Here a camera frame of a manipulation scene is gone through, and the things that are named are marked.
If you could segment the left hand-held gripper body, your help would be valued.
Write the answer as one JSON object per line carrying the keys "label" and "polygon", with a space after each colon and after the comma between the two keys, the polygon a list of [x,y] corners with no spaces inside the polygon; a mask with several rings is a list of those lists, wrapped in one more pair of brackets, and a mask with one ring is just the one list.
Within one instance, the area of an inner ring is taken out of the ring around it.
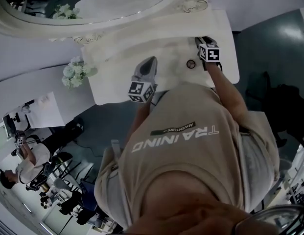
{"label": "left hand-held gripper body", "polygon": [[131,101],[137,103],[146,103],[155,93],[157,84],[155,82],[156,75],[133,75],[128,96]]}

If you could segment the white flower bouquet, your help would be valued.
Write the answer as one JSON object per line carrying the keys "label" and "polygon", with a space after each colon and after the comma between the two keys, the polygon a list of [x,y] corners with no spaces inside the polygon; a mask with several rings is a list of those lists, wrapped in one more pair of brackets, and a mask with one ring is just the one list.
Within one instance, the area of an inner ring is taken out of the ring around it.
{"label": "white flower bouquet", "polygon": [[87,77],[97,74],[97,68],[81,60],[79,56],[73,57],[64,67],[62,83],[68,88],[77,88]]}

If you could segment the black mesh office chair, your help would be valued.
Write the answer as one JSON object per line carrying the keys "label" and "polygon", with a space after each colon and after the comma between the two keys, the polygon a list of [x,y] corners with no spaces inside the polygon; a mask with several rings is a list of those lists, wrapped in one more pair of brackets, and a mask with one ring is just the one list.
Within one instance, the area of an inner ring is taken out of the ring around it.
{"label": "black mesh office chair", "polygon": [[72,155],[67,152],[61,152],[54,155],[47,163],[43,164],[43,168],[40,170],[39,174],[30,183],[26,184],[25,189],[27,191],[38,191],[40,186],[48,180],[49,176],[56,169],[71,159]]}

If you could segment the blue chair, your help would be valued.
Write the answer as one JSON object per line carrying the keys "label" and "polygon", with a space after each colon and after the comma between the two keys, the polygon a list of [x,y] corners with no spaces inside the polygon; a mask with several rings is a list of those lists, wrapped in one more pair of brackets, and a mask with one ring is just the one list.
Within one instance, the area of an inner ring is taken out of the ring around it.
{"label": "blue chair", "polygon": [[97,208],[97,201],[94,196],[94,183],[90,183],[87,181],[80,181],[80,187],[82,190],[81,201],[83,208],[86,208],[90,211],[95,211]]}

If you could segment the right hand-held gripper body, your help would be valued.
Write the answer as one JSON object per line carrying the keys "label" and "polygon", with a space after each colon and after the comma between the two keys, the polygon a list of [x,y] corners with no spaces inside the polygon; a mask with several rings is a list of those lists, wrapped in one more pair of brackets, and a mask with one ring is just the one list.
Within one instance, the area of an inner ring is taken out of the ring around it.
{"label": "right hand-held gripper body", "polygon": [[217,44],[199,44],[198,57],[202,61],[204,71],[206,71],[206,63],[215,63],[221,71],[223,71],[220,63],[220,48]]}

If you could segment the white ornate dressing table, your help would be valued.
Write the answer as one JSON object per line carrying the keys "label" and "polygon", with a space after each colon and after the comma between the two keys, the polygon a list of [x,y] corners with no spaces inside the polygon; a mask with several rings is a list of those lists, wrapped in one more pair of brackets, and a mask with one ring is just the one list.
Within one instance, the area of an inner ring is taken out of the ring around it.
{"label": "white ornate dressing table", "polygon": [[[138,21],[104,35],[84,46],[84,60],[97,68],[89,78],[97,105],[129,100],[128,91],[136,66],[144,59],[158,59],[157,91],[173,89],[182,82],[212,87],[197,55],[196,37],[208,36],[220,47],[223,73],[232,83],[239,81],[239,69],[232,29],[224,10],[177,13]],[[189,69],[188,60],[196,67]]]}

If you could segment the person's eyeglasses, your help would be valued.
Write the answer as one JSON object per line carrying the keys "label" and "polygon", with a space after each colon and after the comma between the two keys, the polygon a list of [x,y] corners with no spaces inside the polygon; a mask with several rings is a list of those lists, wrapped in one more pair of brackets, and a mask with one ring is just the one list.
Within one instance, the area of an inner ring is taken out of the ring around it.
{"label": "person's eyeglasses", "polygon": [[237,223],[231,235],[304,235],[304,205],[280,205]]}

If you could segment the oval mirror with ornate frame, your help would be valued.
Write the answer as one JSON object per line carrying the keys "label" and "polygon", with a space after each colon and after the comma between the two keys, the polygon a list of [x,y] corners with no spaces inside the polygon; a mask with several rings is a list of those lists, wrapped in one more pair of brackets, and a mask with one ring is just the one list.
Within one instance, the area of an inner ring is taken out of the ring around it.
{"label": "oval mirror with ornate frame", "polygon": [[0,34],[61,39],[207,9],[207,0],[0,0]]}

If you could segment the person's right forearm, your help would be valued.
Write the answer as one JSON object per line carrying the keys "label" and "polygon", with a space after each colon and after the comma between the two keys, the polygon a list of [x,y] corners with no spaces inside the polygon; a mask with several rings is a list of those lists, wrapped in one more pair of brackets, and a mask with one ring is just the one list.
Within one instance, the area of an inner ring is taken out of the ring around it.
{"label": "person's right forearm", "polygon": [[248,112],[242,95],[225,77],[216,63],[206,63],[206,70],[211,76],[221,103],[230,112],[233,119],[240,124]]}

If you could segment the person's chin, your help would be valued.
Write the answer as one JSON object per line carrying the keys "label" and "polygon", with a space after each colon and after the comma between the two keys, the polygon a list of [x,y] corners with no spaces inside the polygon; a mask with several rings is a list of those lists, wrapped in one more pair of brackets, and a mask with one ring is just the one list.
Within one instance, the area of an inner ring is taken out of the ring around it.
{"label": "person's chin", "polygon": [[276,226],[205,194],[144,204],[127,235],[279,235]]}

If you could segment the person's left forearm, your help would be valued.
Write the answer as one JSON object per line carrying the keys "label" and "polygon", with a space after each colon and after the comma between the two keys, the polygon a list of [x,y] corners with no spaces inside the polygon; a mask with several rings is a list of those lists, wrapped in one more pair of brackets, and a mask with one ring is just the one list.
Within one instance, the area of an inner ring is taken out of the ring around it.
{"label": "person's left forearm", "polygon": [[132,134],[141,126],[141,124],[149,116],[150,106],[151,106],[151,101],[150,100],[145,104],[140,104],[139,105],[138,110],[137,110],[136,115],[135,115],[135,118],[134,118],[134,121],[133,121],[132,126],[129,130],[126,143],[130,140]]}

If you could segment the person's beige shirt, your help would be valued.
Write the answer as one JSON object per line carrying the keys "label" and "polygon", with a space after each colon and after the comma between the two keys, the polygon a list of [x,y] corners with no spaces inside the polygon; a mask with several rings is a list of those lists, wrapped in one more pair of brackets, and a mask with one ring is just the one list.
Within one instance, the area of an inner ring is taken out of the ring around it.
{"label": "person's beige shirt", "polygon": [[138,217],[152,182],[170,172],[196,178],[218,200],[252,211],[279,179],[279,151],[264,112],[238,120],[213,89],[184,83],[168,91],[121,156],[105,151],[95,182],[100,208],[120,226]]}

